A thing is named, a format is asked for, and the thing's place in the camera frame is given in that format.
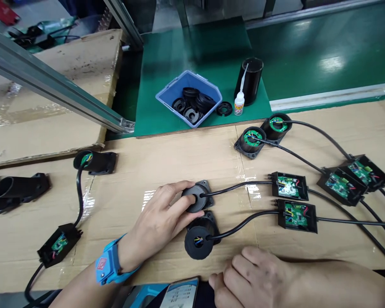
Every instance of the hand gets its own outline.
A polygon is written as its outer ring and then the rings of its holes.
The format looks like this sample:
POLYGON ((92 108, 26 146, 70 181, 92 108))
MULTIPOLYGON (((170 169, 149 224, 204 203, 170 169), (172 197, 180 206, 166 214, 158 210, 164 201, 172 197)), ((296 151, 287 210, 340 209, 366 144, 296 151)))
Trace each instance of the hand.
POLYGON ((289 279, 288 264, 255 247, 245 247, 224 272, 212 274, 209 283, 217 308, 277 307, 289 279))
POLYGON ((163 249, 194 219, 204 215, 204 211, 186 212, 195 203, 193 195, 183 196, 172 206, 169 205, 177 193, 194 185, 191 181, 181 181, 157 188, 134 227, 118 242, 118 259, 122 272, 135 270, 142 262, 163 249))

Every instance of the metal aluminum frame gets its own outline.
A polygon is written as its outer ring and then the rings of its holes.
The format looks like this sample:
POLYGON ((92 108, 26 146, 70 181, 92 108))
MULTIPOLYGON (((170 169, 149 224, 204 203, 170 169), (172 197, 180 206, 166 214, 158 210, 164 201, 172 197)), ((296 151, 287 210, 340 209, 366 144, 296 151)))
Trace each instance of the metal aluminum frame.
POLYGON ((115 133, 134 132, 134 122, 124 119, 2 34, 0 34, 0 75, 115 133))

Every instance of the cardboard box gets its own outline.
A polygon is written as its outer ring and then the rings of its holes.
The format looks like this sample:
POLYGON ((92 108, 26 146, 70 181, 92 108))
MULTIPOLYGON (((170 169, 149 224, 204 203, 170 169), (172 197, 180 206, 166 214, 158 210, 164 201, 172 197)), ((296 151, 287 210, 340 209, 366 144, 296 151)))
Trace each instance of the cardboard box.
MULTIPOLYGON (((35 56, 111 107, 121 30, 95 33, 35 56)), ((103 147, 106 129, 0 76, 0 166, 103 147)))

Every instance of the rubber seal ring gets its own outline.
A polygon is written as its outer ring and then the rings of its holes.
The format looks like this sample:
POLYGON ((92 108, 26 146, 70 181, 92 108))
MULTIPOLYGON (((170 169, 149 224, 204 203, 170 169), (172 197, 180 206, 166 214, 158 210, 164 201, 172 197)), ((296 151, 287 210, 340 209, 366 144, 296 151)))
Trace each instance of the rubber seal ring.
POLYGON ((232 105, 229 102, 222 102, 220 105, 218 105, 217 109, 217 115, 219 116, 229 116, 232 114, 232 105))

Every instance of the cardboard sheet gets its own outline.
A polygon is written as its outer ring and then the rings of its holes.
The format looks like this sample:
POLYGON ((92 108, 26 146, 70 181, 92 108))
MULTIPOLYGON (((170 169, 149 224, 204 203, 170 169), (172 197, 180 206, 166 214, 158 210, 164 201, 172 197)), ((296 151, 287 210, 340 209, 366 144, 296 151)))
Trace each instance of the cardboard sheet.
MULTIPOLYGON (((334 137, 348 153, 367 154, 385 171, 385 102, 355 104, 290 115, 316 124, 334 137), (352 121, 359 116, 359 121, 352 121)), ((242 181, 265 180, 274 171, 305 175, 317 188, 318 174, 288 153, 265 147, 255 160, 234 150, 233 143, 249 125, 218 127, 148 139, 128 138, 108 142, 106 151, 118 153, 115 173, 86 179, 83 189, 91 214, 81 226, 82 239, 60 264, 40 275, 34 290, 62 288, 92 263, 104 246, 126 233, 135 223, 154 190, 163 184, 191 179, 208 180, 219 190, 242 181)), ((282 145, 318 166, 343 162, 341 154, 317 132, 293 126, 282 145)), ((23 291, 37 268, 36 250, 57 226, 72 222, 78 213, 76 170, 72 160, 38 163, 0 170, 0 175, 31 176, 48 172, 53 188, 39 200, 0 216, 0 292, 23 291)), ((273 209, 270 186, 249 186, 214 197, 214 212, 221 232, 259 210, 273 209)), ((379 192, 365 201, 385 220, 385 198, 379 192)), ((347 219, 331 204, 310 195, 321 217, 347 219)), ((361 206, 345 207, 358 219, 374 220, 361 206)), ((318 222, 318 234, 284 230, 276 216, 259 217, 214 246, 209 257, 192 260, 184 250, 183 231, 162 252, 145 262, 129 281, 132 284, 172 282, 196 275, 208 278, 223 269, 225 261, 246 245, 259 246, 288 259, 338 259, 371 269, 385 269, 385 257, 353 225, 318 222)), ((385 246, 385 232, 368 227, 385 246)))
MULTIPOLYGON (((35 56, 111 106, 122 36, 121 30, 95 33, 35 56)), ((100 125, 0 76, 0 166, 102 147, 105 132, 100 125)))

